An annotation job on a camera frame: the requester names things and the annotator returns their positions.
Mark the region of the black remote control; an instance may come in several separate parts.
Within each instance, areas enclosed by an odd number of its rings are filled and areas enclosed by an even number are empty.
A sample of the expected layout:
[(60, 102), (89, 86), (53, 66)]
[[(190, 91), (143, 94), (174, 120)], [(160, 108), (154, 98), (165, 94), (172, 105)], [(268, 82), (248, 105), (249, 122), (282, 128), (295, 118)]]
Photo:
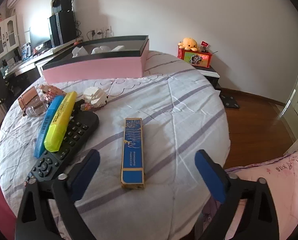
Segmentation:
[(98, 126), (99, 117), (94, 112), (83, 111), (73, 116), (60, 149), (56, 152), (43, 152), (28, 173), (24, 185), (27, 185), (31, 179), (40, 182), (50, 181), (62, 174)]

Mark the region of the yellow highlighter pen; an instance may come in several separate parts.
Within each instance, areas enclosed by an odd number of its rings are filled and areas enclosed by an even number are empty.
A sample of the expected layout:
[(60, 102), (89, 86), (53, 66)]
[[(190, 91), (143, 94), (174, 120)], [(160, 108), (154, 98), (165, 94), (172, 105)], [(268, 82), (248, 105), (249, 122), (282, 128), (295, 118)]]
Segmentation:
[(60, 149), (66, 133), (70, 116), (77, 98), (77, 92), (67, 93), (59, 105), (44, 140), (45, 149), (49, 152), (57, 152)]

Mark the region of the black floor scale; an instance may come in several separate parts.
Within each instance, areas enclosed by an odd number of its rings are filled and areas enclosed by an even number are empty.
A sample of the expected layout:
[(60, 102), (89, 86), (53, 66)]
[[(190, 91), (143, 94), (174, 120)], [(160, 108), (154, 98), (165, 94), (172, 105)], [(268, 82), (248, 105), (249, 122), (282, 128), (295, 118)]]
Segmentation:
[(220, 99), (225, 107), (240, 109), (240, 106), (233, 96), (220, 94)]

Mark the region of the pink open box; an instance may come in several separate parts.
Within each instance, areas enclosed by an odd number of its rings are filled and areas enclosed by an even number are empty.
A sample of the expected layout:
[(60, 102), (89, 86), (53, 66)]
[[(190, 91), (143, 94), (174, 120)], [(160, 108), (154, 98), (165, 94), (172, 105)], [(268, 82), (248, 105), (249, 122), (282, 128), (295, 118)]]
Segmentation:
[[(124, 45), (124, 51), (92, 54), (92, 49)], [(72, 50), (84, 47), (89, 55), (73, 58)], [(78, 80), (141, 78), (149, 52), (147, 35), (117, 36), (86, 41), (70, 48), (42, 67), (47, 83)]]

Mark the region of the black white low cabinet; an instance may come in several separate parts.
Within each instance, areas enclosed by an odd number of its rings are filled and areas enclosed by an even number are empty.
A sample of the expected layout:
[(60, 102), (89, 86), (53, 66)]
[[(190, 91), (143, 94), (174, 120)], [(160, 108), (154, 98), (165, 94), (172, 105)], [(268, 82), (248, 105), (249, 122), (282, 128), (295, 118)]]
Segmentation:
[(221, 90), (219, 84), (220, 75), (215, 71), (215, 69), (210, 66), (209, 68), (195, 66), (195, 69), (199, 71), (206, 79), (210, 82), (215, 90)]

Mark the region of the blue highlighter pen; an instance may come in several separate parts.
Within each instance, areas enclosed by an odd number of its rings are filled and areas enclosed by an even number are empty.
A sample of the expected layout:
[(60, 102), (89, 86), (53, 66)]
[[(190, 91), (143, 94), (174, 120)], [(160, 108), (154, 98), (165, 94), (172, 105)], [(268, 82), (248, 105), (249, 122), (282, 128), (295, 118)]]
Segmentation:
[(48, 131), (51, 121), (52, 121), (52, 119), (53, 119), (53, 117), (54, 117), (54, 115), (63, 99), (64, 99), (63, 95), (57, 95), (54, 98), (54, 100), (50, 103), (49, 107), (47, 108), (45, 118), (43, 120), (40, 132), (37, 137), (36, 145), (35, 145), (34, 157), (37, 159), (45, 151), (44, 141), (45, 141), (45, 137), (47, 135), (47, 131)]

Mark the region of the clear glass jar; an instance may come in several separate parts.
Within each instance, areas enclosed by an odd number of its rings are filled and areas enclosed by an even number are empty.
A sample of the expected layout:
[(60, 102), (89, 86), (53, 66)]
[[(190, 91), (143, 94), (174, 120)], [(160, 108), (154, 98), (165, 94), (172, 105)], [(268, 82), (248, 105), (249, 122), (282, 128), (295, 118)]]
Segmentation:
[(47, 111), (47, 103), (39, 96), (35, 87), (24, 92), (18, 98), (18, 104), (23, 116), (38, 117)]

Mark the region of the white brick toy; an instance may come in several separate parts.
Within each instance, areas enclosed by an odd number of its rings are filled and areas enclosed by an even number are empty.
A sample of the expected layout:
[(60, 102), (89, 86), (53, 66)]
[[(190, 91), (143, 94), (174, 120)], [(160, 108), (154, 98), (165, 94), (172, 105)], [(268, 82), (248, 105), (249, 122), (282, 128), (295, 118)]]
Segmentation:
[(85, 109), (101, 108), (108, 102), (108, 95), (99, 87), (88, 87), (83, 93)]

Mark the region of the white astronaut figure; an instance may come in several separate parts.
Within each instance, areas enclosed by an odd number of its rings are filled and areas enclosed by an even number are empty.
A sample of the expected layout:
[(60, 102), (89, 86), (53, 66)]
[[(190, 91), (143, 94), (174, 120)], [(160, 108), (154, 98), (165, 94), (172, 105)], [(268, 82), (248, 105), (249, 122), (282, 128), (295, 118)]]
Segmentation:
[(92, 54), (108, 53), (112, 50), (108, 46), (99, 46), (92, 49)]

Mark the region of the orange octopus plush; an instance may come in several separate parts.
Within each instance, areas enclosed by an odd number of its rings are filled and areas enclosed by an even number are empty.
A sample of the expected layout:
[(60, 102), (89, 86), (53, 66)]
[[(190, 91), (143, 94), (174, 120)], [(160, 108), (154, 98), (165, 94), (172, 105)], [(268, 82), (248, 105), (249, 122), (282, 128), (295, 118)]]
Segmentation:
[(184, 50), (198, 51), (198, 44), (193, 38), (186, 37), (178, 43), (178, 47)]

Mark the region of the white charger block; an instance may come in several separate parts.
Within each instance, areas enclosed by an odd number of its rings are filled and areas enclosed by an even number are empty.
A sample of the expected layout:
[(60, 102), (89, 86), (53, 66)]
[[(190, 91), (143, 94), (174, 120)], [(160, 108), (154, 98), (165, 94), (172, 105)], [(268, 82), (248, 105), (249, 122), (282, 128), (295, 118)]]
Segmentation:
[(115, 48), (113, 48), (111, 50), (111, 52), (118, 52), (118, 51), (124, 51), (125, 50), (125, 46), (124, 45), (119, 45), (119, 46), (116, 46)]

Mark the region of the blue gold slim box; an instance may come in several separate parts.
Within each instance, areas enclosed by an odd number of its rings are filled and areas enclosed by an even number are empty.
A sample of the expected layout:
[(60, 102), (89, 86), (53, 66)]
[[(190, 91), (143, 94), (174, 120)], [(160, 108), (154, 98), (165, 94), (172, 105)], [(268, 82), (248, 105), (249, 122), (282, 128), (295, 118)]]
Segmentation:
[(145, 187), (141, 118), (125, 118), (121, 160), (121, 184), (126, 189)]

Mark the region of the white striped quilt cover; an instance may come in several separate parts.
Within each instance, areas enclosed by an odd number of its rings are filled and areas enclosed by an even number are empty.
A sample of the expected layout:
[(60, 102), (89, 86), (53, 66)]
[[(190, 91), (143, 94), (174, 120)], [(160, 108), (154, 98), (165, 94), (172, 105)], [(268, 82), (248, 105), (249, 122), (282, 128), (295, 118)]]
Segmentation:
[(100, 165), (76, 208), (96, 239), (181, 239), (210, 198), (195, 165), (205, 150), (223, 165), (230, 150), (224, 106), (210, 82), (175, 56), (151, 51), (144, 77), (59, 83), (81, 96), (102, 88), (90, 150)]

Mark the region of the black speaker box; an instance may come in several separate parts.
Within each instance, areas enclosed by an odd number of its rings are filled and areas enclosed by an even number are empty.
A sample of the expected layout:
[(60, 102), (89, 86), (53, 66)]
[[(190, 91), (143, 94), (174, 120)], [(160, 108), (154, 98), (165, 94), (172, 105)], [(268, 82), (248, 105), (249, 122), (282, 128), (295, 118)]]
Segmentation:
[(58, 12), (72, 11), (71, 0), (52, 0), (51, 1), (51, 14), (54, 15)]

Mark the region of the white plug night light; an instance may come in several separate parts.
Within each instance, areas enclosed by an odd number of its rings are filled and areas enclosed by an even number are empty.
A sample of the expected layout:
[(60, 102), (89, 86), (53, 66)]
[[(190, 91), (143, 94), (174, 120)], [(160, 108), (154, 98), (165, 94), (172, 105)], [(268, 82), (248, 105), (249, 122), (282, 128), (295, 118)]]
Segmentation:
[(86, 49), (84, 47), (75, 47), (72, 50), (72, 54), (73, 54), (73, 58), (89, 55), (88, 51), (86, 51)]

